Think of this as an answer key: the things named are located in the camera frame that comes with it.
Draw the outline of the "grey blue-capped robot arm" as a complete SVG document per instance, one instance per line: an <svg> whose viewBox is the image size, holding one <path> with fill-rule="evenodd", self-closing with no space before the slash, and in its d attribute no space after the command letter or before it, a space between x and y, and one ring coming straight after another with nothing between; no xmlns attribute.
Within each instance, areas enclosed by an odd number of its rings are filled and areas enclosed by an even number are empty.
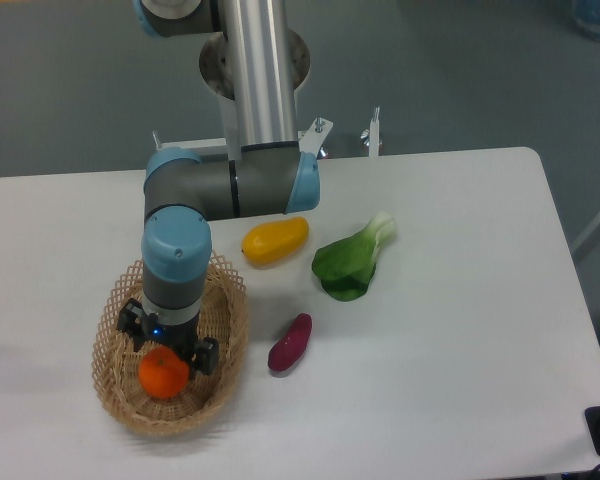
<svg viewBox="0 0 600 480"><path fill-rule="evenodd" d="M142 26L160 37L208 33L222 45L211 64L230 83L236 152L206 162L182 147L150 158L143 186L142 297L121 309L118 329L136 347L172 350L190 375L210 375L217 340L197 334L215 220L287 214L320 199L317 157L304 150L295 91L302 54L280 1L138 1Z"/></svg>

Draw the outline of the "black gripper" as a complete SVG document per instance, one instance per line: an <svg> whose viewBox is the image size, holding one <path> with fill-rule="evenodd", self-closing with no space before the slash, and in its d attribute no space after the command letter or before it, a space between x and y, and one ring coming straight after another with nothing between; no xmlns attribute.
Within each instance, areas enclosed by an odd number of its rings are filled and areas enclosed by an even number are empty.
<svg viewBox="0 0 600 480"><path fill-rule="evenodd" d="M198 375L211 376L220 356L219 342L215 338L198 338L198 322L199 315L196 314L182 324L162 324L155 314L147 315L138 300L130 298L119 312L117 330L131 339L135 352L147 342L168 347L186 361L189 379L194 380Z"/></svg>

